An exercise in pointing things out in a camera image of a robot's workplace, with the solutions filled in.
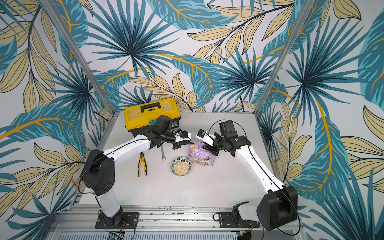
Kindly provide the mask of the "purple oats bag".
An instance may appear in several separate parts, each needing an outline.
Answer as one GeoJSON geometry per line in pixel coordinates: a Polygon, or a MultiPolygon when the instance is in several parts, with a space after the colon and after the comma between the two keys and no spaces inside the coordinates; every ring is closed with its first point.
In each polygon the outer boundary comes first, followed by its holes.
{"type": "Polygon", "coordinates": [[[188,148],[187,158],[194,164],[212,168],[216,156],[203,149],[204,145],[204,143],[193,141],[188,148]]]}

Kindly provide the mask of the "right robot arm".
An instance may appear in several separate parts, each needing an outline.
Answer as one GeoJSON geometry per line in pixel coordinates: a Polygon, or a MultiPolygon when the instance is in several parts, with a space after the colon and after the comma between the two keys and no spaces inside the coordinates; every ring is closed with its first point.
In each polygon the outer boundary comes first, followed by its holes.
{"type": "Polygon", "coordinates": [[[256,221],[271,231],[286,224],[300,220],[298,213],[298,193],[293,187],[287,187],[280,181],[259,158],[252,147],[247,134],[239,136],[235,130],[236,122],[217,121],[220,133],[211,135],[200,129],[196,137],[203,141],[203,148],[218,156],[221,151],[230,153],[238,160],[256,181],[262,196],[260,202],[252,206],[249,202],[237,206],[238,215],[246,214],[245,221],[256,221]]]}

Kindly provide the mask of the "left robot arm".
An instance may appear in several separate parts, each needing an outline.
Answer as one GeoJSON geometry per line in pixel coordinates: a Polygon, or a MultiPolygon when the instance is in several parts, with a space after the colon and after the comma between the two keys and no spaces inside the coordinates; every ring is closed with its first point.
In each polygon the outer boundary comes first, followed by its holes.
{"type": "Polygon", "coordinates": [[[80,179],[95,196],[100,206],[101,219],[106,221],[107,226],[117,228],[126,222],[113,189],[118,166],[140,153],[154,147],[159,148],[164,143],[172,144],[174,150],[192,144],[191,133],[181,129],[173,131],[171,126],[171,118],[159,116],[154,125],[145,127],[126,143],[103,151],[94,149],[89,153],[80,179]]]}

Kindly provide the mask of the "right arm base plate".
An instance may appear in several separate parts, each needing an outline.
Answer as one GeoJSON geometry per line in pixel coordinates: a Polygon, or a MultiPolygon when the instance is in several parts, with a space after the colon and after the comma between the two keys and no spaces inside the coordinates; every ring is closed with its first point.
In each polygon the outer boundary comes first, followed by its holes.
{"type": "Polygon", "coordinates": [[[257,221],[243,220],[239,214],[235,212],[218,212],[213,214],[213,220],[219,222],[222,229],[252,229],[259,228],[261,225],[257,221]]]}

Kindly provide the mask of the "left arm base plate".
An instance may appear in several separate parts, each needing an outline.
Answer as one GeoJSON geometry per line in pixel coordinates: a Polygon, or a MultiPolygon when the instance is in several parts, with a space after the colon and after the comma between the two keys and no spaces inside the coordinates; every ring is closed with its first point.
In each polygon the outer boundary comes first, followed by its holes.
{"type": "Polygon", "coordinates": [[[111,229],[136,229],[140,213],[117,213],[116,216],[108,218],[102,212],[98,213],[98,219],[95,225],[97,230],[111,230],[111,229]]]}

